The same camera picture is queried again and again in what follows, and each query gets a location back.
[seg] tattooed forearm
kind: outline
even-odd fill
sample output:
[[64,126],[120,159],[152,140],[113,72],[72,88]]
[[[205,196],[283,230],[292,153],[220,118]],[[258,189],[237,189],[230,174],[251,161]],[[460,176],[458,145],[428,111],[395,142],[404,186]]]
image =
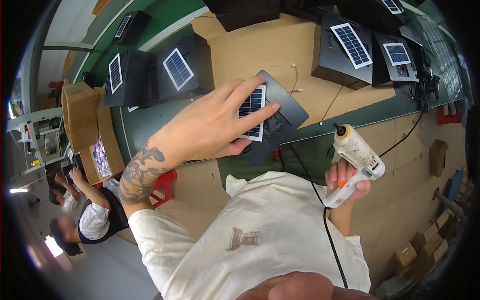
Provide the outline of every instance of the tattooed forearm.
[[150,201],[149,196],[158,176],[170,170],[162,167],[163,153],[150,142],[128,163],[120,180],[120,200],[126,205]]

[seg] red wire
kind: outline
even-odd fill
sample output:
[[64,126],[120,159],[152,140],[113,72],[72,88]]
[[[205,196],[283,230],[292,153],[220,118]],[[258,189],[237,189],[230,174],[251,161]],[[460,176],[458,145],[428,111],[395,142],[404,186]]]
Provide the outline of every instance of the red wire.
[[402,90],[401,87],[399,87],[398,89],[399,89],[400,91],[402,91],[402,93],[403,93],[405,96],[407,96],[407,97],[410,98],[410,99],[413,99],[413,97],[410,96],[409,94],[405,93],[405,92]]

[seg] window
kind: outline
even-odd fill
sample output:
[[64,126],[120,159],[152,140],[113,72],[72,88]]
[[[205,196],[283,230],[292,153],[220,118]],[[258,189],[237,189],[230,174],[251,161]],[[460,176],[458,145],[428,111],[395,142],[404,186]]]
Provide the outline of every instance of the window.
[[45,237],[45,244],[47,244],[48,249],[50,249],[50,252],[52,252],[53,257],[57,257],[63,253],[62,248],[57,245],[55,239],[50,235]]

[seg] printed logo on shirt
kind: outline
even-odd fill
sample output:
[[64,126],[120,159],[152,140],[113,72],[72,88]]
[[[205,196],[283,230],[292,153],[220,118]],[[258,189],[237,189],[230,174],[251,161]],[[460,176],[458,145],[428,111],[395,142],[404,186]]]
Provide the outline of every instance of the printed logo on shirt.
[[241,245],[255,247],[260,246],[257,242],[257,238],[260,236],[259,231],[250,231],[250,233],[243,233],[243,230],[237,227],[233,227],[232,238],[230,240],[230,247],[227,251],[235,251],[240,248]]

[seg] white shirt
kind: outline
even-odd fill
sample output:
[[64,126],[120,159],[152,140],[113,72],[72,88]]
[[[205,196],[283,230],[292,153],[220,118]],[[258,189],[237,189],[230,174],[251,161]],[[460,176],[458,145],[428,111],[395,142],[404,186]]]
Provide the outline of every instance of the white shirt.
[[78,201],[70,194],[67,190],[63,195],[64,203],[62,209],[65,211],[66,214],[71,215],[75,222],[80,219],[80,214],[82,213],[83,205],[85,204],[86,196],[82,191],[73,184],[72,187],[79,192],[79,199]]
[[[316,186],[322,198],[326,187]],[[283,172],[247,182],[227,177],[228,204],[197,241],[175,219],[140,210],[129,219],[147,267],[165,300],[235,299],[264,280],[293,271],[343,281],[311,183]],[[348,287],[370,289],[359,236],[344,237],[327,220]]]
[[[116,180],[107,180],[103,187],[109,189],[119,199],[119,183]],[[95,203],[90,204],[78,222],[80,232],[89,240],[98,240],[104,237],[110,228],[109,213],[110,210],[107,208]]]

